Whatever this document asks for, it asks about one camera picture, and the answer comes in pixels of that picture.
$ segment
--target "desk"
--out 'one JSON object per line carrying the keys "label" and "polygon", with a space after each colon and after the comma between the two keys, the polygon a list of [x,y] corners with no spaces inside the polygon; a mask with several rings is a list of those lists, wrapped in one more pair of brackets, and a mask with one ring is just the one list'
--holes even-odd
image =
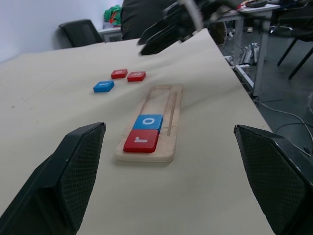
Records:
{"label": "desk", "polygon": [[122,40],[121,27],[105,28],[98,31],[98,33],[106,43],[110,42],[112,37],[120,37]]}
{"label": "desk", "polygon": [[[269,127],[207,30],[157,55],[139,57],[136,42],[25,54],[0,65],[0,213],[66,133],[104,121],[78,235],[273,235],[233,134],[235,124]],[[147,77],[93,93],[123,68]],[[138,102],[152,85],[174,83],[184,85],[174,161],[116,163],[113,152]]]}
{"label": "desk", "polygon": [[[241,8],[240,11],[253,14],[254,16],[258,17],[265,17],[270,19],[272,16],[272,12],[274,9],[279,8],[278,5],[267,4],[264,7],[260,8]],[[238,65],[240,60],[240,52],[242,47],[242,33],[244,27],[244,17],[240,15],[237,11],[230,11],[229,13],[225,14],[222,18],[218,19],[216,22],[223,22],[223,21],[236,21],[235,24],[235,40],[234,40],[234,69],[242,75],[243,80],[247,84],[247,86],[252,91],[253,96],[258,96],[260,93],[261,87],[261,80],[262,80],[262,70],[264,64],[264,58],[267,49],[268,43],[268,32],[269,32],[269,25],[270,21],[263,21],[262,28],[264,31],[262,32],[261,40],[260,40],[260,51],[259,51],[259,58],[257,61],[257,70],[254,80],[252,81],[250,77],[246,75],[246,73],[241,69]]]}

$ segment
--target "gray floor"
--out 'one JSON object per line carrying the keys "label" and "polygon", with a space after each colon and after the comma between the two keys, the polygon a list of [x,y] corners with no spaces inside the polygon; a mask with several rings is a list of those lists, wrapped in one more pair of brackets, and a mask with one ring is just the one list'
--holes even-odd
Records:
{"label": "gray floor", "polygon": [[[242,46],[257,43],[259,39],[260,34],[258,32],[244,33]],[[269,38],[259,100],[274,109],[298,115],[306,123],[313,125],[313,55],[293,79],[288,80],[292,70],[313,47],[313,42],[298,41],[281,66],[277,67],[277,62],[292,41],[291,38]],[[231,53],[233,49],[232,40],[227,41],[224,48]],[[222,48],[221,51],[224,55],[228,54]],[[253,77],[255,68],[251,67],[249,72]],[[277,113],[262,106],[258,108],[273,132],[284,124],[300,122],[290,115]],[[303,125],[282,127],[279,129],[278,134],[286,137],[300,148],[307,147],[312,151],[312,141]]]}

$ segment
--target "metal desk leg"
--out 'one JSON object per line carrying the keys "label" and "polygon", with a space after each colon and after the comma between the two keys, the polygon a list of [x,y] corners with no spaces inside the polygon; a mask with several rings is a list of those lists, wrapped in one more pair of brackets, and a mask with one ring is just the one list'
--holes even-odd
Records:
{"label": "metal desk leg", "polygon": [[234,40],[234,65],[238,65],[240,62],[240,52],[241,52],[241,39],[243,37],[244,29],[244,18],[240,17],[235,23],[235,40]]}
{"label": "metal desk leg", "polygon": [[[264,16],[266,18],[271,18],[272,11],[267,12],[266,15]],[[267,44],[268,44],[269,25],[270,25],[270,21],[263,21],[262,23],[263,32],[262,32],[262,37],[261,37],[261,42],[260,42],[259,58],[257,62],[257,69],[256,69],[255,80],[254,80],[253,92],[252,92],[253,96],[258,96],[260,94],[262,70],[263,70],[264,58],[265,58]]]}

